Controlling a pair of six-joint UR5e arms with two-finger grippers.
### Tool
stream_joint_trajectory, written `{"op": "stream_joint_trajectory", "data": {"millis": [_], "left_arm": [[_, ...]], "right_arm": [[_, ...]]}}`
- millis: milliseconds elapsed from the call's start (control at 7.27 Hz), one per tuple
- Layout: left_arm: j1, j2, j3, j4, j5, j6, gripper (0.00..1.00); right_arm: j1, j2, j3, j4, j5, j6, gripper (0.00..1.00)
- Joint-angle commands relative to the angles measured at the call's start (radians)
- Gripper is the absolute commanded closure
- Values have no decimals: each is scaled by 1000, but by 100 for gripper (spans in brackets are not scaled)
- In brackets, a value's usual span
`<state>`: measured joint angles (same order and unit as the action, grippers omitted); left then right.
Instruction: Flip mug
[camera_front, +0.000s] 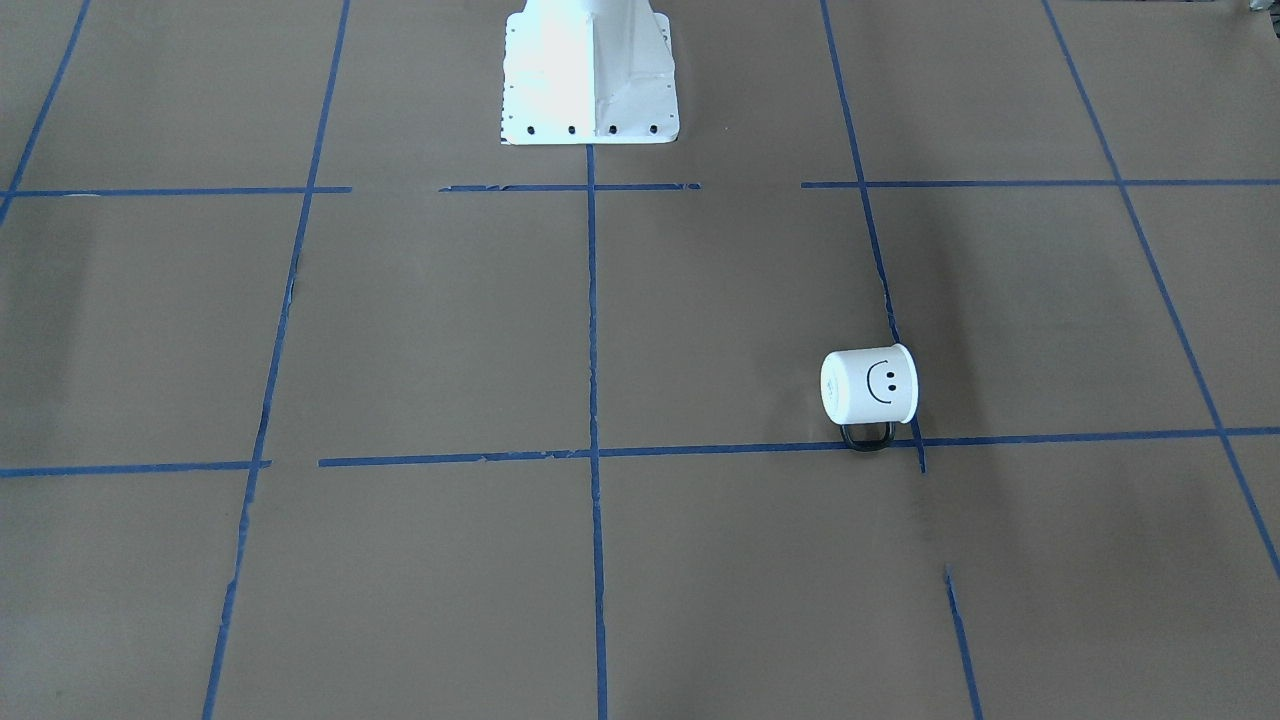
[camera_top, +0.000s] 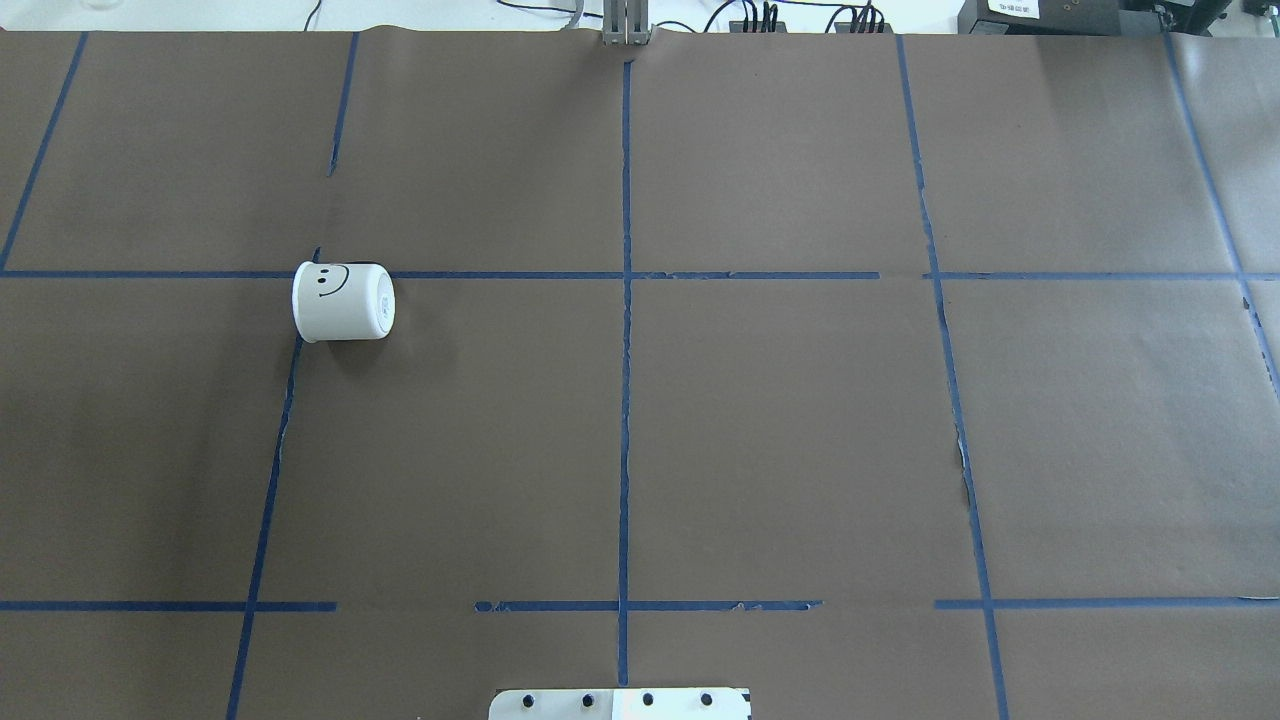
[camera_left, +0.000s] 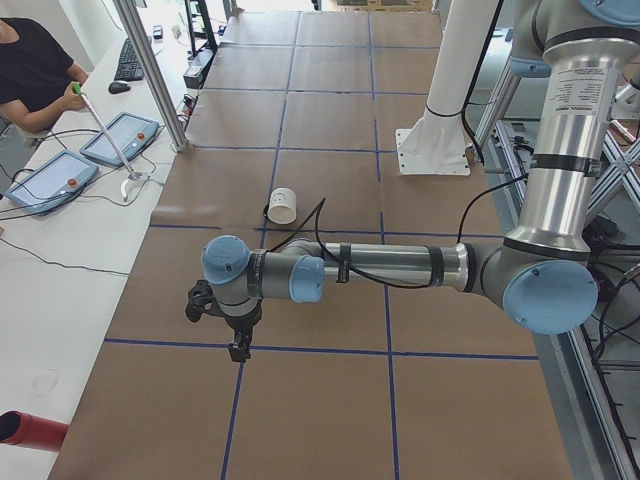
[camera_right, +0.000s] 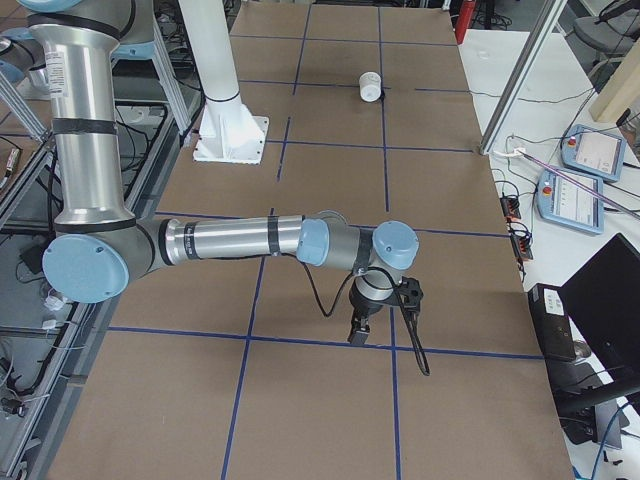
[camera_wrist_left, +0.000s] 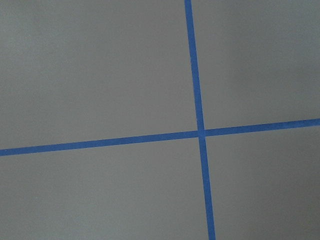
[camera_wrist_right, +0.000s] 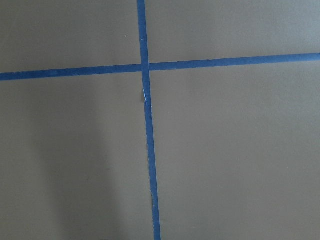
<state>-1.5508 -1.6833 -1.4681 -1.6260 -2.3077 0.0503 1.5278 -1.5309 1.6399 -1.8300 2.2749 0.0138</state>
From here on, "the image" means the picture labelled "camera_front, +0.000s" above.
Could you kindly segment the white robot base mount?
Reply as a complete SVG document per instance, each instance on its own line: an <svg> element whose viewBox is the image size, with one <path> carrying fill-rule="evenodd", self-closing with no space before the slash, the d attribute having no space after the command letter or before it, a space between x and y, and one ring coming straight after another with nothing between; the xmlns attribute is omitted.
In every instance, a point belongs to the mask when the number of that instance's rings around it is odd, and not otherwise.
<svg viewBox="0 0 1280 720"><path fill-rule="evenodd" d="M669 18L649 1L527 1L506 18L500 142L672 143Z"/></svg>

